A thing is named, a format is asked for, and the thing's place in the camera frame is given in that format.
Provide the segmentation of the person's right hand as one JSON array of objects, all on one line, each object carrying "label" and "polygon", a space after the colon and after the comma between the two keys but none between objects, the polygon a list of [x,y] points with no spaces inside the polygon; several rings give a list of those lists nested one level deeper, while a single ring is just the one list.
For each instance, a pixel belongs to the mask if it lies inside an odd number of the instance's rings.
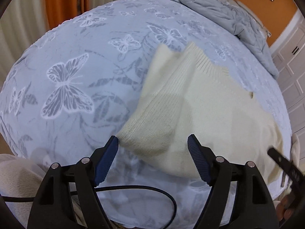
[{"label": "person's right hand", "polygon": [[280,201],[275,203],[275,211],[278,220],[287,221],[292,216],[299,203],[300,198],[293,191],[289,194],[285,194]]}]

